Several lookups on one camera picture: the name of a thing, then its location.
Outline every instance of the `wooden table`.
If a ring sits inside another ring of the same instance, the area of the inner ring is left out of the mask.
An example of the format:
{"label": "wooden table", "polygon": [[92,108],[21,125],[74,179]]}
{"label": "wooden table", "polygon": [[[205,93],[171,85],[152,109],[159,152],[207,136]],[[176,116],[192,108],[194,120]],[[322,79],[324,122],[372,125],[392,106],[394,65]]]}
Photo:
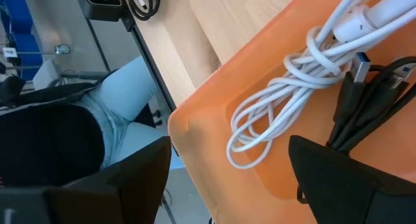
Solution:
{"label": "wooden table", "polygon": [[292,0],[161,0],[135,20],[176,106]]}

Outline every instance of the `orange plastic tray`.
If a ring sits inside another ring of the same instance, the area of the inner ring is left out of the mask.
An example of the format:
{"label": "orange plastic tray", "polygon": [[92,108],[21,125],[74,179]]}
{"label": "orange plastic tray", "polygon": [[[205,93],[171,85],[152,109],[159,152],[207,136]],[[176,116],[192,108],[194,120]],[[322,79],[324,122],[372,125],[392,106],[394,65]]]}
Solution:
{"label": "orange plastic tray", "polygon": [[[286,72],[283,57],[303,51],[307,31],[323,25],[339,1],[294,0],[172,114],[170,136],[219,224],[316,223],[309,207],[296,200],[289,136],[297,134],[325,144],[333,126],[339,85],[316,91],[297,122],[274,141],[270,154],[255,168],[235,169],[226,158],[226,144],[237,105],[263,89],[272,77]],[[415,31],[413,22],[369,51],[369,57],[377,64],[388,64],[416,55]],[[416,182],[415,107],[413,101],[402,109],[362,141],[352,157]],[[261,151],[255,148],[235,158],[249,162]]]}

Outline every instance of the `gray floor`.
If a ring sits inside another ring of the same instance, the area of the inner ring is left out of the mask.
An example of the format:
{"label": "gray floor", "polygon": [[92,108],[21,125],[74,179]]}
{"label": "gray floor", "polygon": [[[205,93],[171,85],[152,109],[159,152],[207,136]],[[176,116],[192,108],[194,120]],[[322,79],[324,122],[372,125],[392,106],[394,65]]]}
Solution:
{"label": "gray floor", "polygon": [[[27,0],[31,9],[38,41],[45,51],[57,44],[71,46],[71,54],[55,57],[62,69],[77,71],[105,71],[105,63],[91,35],[77,0]],[[120,22],[92,21],[110,69],[117,69],[136,56],[140,56],[133,37]],[[153,98],[151,108],[161,108],[166,124],[167,111],[159,94]],[[193,185],[186,169],[171,170],[165,193],[174,215],[171,222],[165,208],[160,208],[156,224],[208,223],[209,212]]]}

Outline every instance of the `white cable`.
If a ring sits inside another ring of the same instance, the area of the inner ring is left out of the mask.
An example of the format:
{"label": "white cable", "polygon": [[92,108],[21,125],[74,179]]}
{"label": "white cable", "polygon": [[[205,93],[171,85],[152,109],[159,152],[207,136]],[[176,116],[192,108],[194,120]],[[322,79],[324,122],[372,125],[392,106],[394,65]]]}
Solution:
{"label": "white cable", "polygon": [[[282,135],[296,121],[314,90],[327,88],[341,80],[358,51],[369,50],[416,18],[414,7],[399,18],[358,39],[344,44],[332,43],[331,48],[323,49],[326,45],[324,41],[332,37],[331,31],[338,21],[352,6],[364,1],[342,0],[322,28],[315,27],[308,32],[307,49],[302,54],[287,55],[283,59],[288,72],[282,77],[270,80],[267,88],[253,94],[237,107],[231,117],[233,135],[229,139],[226,152],[233,166],[249,169],[260,163],[270,151],[273,139]],[[276,115],[274,108],[289,96],[290,99]],[[263,116],[267,116],[269,127],[258,133],[252,125]],[[246,165],[234,161],[232,152],[245,152],[262,142],[266,142],[266,145],[259,158]]]}

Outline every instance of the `jeans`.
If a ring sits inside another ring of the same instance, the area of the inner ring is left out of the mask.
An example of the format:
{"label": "jeans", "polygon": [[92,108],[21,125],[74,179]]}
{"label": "jeans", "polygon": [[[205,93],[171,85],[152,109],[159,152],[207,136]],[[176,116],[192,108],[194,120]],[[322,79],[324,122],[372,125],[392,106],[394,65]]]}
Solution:
{"label": "jeans", "polygon": [[143,58],[138,57],[74,103],[91,112],[101,128],[105,147],[102,169],[168,135],[164,130],[133,122],[156,90]]}

